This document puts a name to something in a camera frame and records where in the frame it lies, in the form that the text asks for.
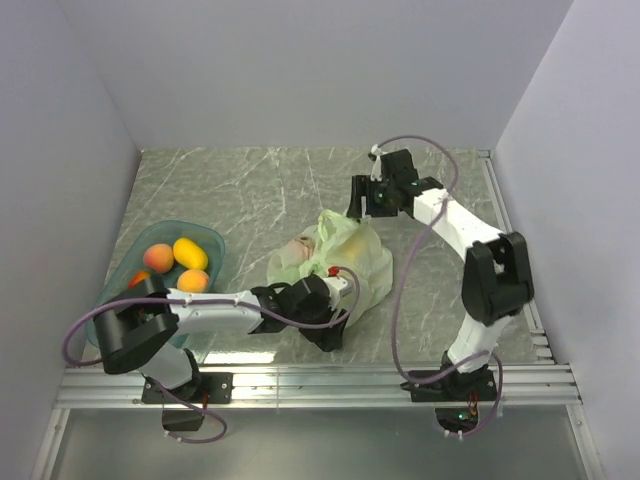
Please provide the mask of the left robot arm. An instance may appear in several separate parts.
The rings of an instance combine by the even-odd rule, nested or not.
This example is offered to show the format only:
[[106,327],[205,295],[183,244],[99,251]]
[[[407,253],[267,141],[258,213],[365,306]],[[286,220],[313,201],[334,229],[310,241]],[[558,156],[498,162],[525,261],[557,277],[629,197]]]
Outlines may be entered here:
[[217,329],[276,334],[294,327],[332,351],[342,345],[359,293],[358,280],[341,269],[235,294],[168,289],[153,276],[99,307],[92,322],[106,374],[137,371],[177,401],[189,402],[203,380],[194,354],[173,345],[173,338]]

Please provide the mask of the green plastic bag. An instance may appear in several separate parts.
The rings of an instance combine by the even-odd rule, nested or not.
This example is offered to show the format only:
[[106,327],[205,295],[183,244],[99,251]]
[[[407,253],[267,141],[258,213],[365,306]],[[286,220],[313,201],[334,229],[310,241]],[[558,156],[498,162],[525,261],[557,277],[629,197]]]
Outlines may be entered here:
[[369,223],[358,222],[326,209],[315,225],[294,238],[301,236],[314,239],[313,255],[302,263],[295,262],[289,247],[290,240],[269,259],[269,284],[293,284],[310,274],[326,277],[331,266],[349,268],[358,277],[361,288],[359,296],[351,294],[341,303],[341,307],[352,312],[347,322],[349,327],[355,325],[365,312],[378,305],[391,291],[393,256],[382,245],[379,235]]

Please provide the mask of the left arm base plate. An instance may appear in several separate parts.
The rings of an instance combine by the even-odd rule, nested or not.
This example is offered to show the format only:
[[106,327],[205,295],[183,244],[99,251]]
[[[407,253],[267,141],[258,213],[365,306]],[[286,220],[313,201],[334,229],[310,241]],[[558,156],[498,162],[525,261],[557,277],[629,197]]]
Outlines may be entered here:
[[[232,397],[233,377],[231,372],[201,373],[199,380],[191,380],[183,386],[169,389],[168,392],[189,403],[202,403],[207,400],[211,404],[228,404]],[[157,405],[177,404],[176,400],[150,378],[146,378],[141,402]]]

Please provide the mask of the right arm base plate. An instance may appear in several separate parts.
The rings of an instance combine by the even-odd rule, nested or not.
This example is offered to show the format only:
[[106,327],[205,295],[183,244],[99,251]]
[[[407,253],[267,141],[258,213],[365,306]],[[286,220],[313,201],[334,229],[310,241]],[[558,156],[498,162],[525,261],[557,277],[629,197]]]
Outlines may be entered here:
[[410,394],[414,403],[494,401],[498,396],[496,380],[487,368],[472,373],[455,370],[434,383],[403,382],[400,388]]

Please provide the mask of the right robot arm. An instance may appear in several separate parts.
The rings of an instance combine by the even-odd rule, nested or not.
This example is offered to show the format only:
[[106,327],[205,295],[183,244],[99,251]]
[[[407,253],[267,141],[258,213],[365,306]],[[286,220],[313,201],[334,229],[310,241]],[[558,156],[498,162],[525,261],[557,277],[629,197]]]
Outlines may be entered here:
[[488,364],[502,331],[534,298],[528,247],[518,232],[505,233],[463,207],[452,188],[419,176],[411,153],[385,153],[373,146],[373,168],[355,175],[347,210],[352,219],[390,218],[406,213],[435,233],[461,258],[465,316],[435,374],[398,372],[405,387],[436,398],[466,398],[490,381]]

